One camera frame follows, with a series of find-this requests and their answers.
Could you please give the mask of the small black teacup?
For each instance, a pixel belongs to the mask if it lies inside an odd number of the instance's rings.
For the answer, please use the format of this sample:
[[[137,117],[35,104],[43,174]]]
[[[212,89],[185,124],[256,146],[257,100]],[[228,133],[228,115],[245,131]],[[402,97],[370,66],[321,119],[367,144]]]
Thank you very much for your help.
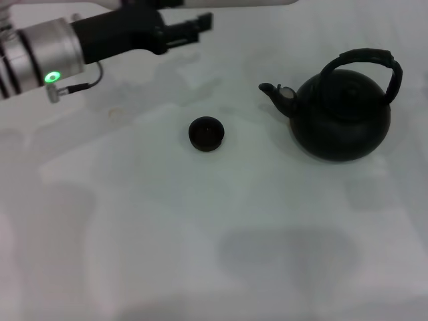
[[[218,119],[203,116],[192,121],[188,135],[194,148],[201,152],[211,152],[221,146],[225,129]]]

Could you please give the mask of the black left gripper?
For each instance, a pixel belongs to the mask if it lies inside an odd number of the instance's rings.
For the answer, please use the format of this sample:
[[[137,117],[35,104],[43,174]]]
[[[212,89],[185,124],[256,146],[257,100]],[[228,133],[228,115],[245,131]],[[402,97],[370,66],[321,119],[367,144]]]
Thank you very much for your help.
[[[213,14],[165,25],[161,14],[144,5],[129,5],[72,23],[85,64],[92,64],[134,49],[162,55],[167,47],[199,42],[199,33],[211,30]]]

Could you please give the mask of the black round teapot with handle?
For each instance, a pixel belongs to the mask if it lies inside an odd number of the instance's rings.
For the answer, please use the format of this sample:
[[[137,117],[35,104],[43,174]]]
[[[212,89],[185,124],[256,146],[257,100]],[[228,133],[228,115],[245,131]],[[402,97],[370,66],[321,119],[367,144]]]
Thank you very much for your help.
[[[391,69],[386,90],[368,76],[343,67],[370,63]],[[340,54],[297,91],[278,84],[258,88],[290,120],[292,134],[308,153],[333,162],[354,161],[374,151],[391,125],[391,102],[403,79],[401,65],[383,49]]]

